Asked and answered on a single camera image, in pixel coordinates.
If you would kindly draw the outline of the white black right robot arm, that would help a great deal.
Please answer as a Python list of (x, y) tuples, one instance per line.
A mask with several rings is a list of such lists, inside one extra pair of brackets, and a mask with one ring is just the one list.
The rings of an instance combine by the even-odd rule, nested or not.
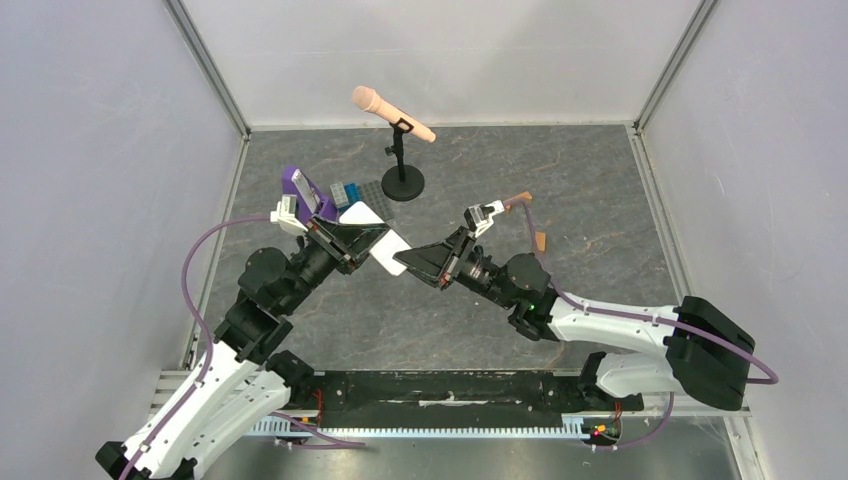
[(577, 382), (580, 400), (591, 408), (643, 393), (686, 394), (725, 411), (743, 405), (755, 341), (706, 299), (640, 307), (566, 297), (536, 254), (519, 253), (499, 265), (464, 227), (394, 258), (434, 288), (458, 283), (508, 310), (509, 324), (531, 341), (613, 347), (590, 355)]

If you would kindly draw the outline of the white remote control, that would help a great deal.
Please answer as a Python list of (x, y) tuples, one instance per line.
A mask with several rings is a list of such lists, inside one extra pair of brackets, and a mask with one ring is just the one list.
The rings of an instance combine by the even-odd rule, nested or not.
[[(382, 223), (385, 221), (372, 210), (365, 202), (359, 201), (350, 206), (339, 217), (339, 222), (345, 225), (366, 225)], [(410, 250), (411, 246), (392, 228), (369, 249), (369, 255), (375, 259), (389, 274), (400, 276), (407, 267), (397, 261), (394, 256), (402, 251)]]

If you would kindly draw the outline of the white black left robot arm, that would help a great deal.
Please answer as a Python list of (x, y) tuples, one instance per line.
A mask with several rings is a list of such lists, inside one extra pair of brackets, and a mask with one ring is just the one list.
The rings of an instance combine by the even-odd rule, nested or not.
[(235, 303), (171, 398), (135, 434), (105, 443), (95, 459), (112, 479), (200, 479), (257, 422), (313, 398), (313, 370), (279, 345), (288, 318), (334, 272), (351, 274), (389, 233), (383, 223), (340, 224), (312, 218), (288, 256), (265, 247), (251, 254)]

